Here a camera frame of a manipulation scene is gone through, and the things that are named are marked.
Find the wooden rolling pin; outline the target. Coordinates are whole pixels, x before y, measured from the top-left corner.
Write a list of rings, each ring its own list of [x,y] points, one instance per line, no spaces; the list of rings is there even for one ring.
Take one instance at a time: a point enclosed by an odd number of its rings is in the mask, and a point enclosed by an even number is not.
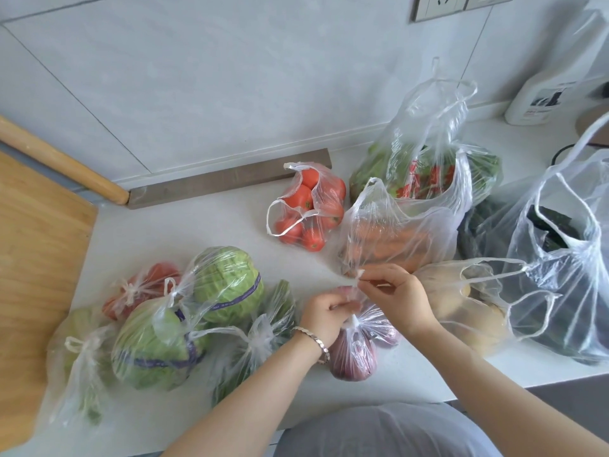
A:
[[[130,192],[0,114],[0,141],[117,205]]]

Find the clear bag of potatoes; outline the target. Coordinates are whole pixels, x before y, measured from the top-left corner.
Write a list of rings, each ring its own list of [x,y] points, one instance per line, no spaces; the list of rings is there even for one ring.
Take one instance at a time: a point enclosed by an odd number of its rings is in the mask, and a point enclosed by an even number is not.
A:
[[[506,344],[541,335],[558,294],[545,289],[514,296],[516,281],[532,266],[510,258],[472,258],[432,263],[414,272],[436,319],[477,354],[492,355]],[[541,304],[543,321],[532,333],[517,335],[512,316]]]

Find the wall socket panel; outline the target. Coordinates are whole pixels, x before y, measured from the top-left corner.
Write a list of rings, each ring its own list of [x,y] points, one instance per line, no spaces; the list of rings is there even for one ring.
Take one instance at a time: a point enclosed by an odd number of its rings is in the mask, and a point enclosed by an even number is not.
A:
[[[413,22],[423,22],[512,0],[416,0]]]

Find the wooden cutting board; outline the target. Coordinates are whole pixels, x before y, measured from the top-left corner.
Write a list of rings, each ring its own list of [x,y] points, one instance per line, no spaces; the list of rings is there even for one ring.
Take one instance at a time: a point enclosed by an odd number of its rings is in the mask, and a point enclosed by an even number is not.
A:
[[[0,151],[0,452],[34,434],[97,207]]]

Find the large bag of dark vegetables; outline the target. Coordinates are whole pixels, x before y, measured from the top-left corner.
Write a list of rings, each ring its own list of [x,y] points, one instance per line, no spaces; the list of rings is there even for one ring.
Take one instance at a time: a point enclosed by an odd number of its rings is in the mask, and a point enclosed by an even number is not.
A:
[[[508,255],[551,301],[513,309],[512,328],[583,364],[609,362],[609,145],[573,152],[521,201]]]

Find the bag of dark green cucumbers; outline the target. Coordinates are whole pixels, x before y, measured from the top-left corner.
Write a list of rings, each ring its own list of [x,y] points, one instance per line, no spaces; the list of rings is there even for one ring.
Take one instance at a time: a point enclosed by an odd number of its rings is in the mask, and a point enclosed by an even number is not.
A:
[[[514,202],[488,197],[466,212],[458,227],[457,252],[463,259],[507,258],[515,226],[501,225]]]

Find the person's right hand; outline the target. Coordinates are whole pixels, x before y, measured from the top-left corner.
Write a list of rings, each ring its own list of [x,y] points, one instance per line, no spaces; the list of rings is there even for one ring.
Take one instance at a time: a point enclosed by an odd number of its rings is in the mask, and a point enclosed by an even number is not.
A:
[[[361,291],[362,280],[385,280],[395,285],[393,296],[368,298],[405,338],[413,341],[443,330],[431,310],[427,293],[416,276],[396,264],[367,265],[361,271],[358,282]]]

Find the person's right forearm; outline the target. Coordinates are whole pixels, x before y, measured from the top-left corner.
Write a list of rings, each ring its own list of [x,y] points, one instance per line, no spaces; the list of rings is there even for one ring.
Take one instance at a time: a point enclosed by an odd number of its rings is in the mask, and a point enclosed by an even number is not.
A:
[[[504,457],[609,457],[609,443],[513,382],[437,321],[394,326]]]

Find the white plastic bottle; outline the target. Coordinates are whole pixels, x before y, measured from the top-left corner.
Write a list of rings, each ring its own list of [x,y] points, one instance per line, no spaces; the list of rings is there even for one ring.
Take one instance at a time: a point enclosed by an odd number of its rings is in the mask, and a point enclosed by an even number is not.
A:
[[[541,125],[586,77],[609,36],[609,23],[590,27],[552,66],[530,77],[507,108],[504,118],[514,126]]]

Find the clear bag of red onions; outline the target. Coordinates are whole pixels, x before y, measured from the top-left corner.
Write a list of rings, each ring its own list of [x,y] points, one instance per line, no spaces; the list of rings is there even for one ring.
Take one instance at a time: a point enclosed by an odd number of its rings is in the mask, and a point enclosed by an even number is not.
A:
[[[329,369],[333,377],[342,381],[364,381],[377,370],[377,347],[395,348],[402,336],[384,313],[357,286],[338,287],[348,301],[361,304],[358,313],[342,325],[339,336],[330,347]]]

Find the grey stone strip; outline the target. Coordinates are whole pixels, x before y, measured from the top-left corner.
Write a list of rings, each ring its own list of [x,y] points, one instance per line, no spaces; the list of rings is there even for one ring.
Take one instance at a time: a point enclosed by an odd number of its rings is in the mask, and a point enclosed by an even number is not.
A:
[[[315,162],[329,169],[332,168],[330,152],[327,148],[323,148],[141,186],[130,190],[126,207],[128,209],[153,207],[193,197],[276,182],[293,176],[293,173],[285,168],[285,164],[289,162]]]

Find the red onion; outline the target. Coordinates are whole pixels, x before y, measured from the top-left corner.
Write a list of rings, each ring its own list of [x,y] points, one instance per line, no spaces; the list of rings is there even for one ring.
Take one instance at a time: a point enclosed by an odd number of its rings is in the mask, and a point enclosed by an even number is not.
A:
[[[399,345],[401,340],[400,333],[379,308],[374,308],[370,327],[372,338],[380,347],[395,348]]]
[[[377,350],[360,330],[341,329],[330,347],[330,357],[330,372],[342,381],[365,381],[377,370]]]

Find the person's left hand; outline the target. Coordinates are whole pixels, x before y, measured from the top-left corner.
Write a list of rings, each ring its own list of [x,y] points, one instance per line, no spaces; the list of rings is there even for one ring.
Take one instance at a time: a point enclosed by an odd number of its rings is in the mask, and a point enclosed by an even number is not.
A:
[[[298,326],[330,349],[345,323],[338,323],[330,314],[330,291],[312,297],[305,305]]]

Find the tied bag of leafy greens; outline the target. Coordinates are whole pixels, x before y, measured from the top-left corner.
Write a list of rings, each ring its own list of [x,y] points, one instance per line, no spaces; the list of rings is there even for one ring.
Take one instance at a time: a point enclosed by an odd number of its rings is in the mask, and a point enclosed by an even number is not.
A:
[[[46,349],[48,390],[36,431],[102,423],[115,380],[110,354],[118,329],[101,305],[73,309],[57,326]]]

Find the bag of greens and chillies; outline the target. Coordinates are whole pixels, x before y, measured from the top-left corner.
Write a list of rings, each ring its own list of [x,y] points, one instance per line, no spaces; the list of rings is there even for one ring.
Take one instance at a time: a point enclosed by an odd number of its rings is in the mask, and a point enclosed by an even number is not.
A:
[[[503,178],[502,161],[478,145],[458,139],[468,116],[467,101],[477,84],[452,78],[439,57],[431,76],[416,85],[349,179],[354,203],[371,178],[383,181],[394,198],[433,199],[451,187],[457,153],[469,167],[473,205],[479,204]]]

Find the clear bag of tomatoes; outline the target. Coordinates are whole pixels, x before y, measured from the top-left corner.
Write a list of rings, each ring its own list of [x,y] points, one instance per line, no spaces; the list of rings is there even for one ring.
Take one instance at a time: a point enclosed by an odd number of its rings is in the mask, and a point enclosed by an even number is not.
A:
[[[346,184],[317,162],[287,162],[288,187],[267,209],[267,234],[308,252],[321,251],[345,214]]]

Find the tied bag of green beans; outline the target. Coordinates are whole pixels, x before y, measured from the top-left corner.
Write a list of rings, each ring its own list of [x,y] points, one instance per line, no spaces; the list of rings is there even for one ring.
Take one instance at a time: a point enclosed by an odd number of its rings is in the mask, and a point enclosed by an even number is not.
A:
[[[240,325],[208,326],[190,336],[194,341],[210,341],[208,383],[213,388],[212,407],[232,393],[289,340],[295,326],[295,313],[292,286],[282,279]]]

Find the person's left forearm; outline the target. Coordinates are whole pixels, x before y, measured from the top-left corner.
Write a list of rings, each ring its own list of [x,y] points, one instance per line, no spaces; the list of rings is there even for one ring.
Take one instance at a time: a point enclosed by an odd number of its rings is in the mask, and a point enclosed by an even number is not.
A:
[[[320,344],[296,330],[290,341],[161,457],[262,457],[300,384],[321,356]]]

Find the clear bag of carrots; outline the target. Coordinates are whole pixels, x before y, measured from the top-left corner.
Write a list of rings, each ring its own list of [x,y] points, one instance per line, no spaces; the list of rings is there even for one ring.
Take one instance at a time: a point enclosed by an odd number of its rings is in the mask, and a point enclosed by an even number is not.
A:
[[[380,178],[370,178],[340,225],[340,273],[353,277],[366,265],[384,263],[414,272],[452,260],[472,201],[469,175],[457,174],[446,192],[428,200],[394,198]]]

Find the person's grey shirt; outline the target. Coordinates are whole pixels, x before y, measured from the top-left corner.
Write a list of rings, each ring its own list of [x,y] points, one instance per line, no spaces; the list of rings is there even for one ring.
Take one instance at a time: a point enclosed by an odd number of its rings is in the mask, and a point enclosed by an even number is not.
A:
[[[445,403],[341,409],[285,430],[273,457],[503,457],[483,430]]]

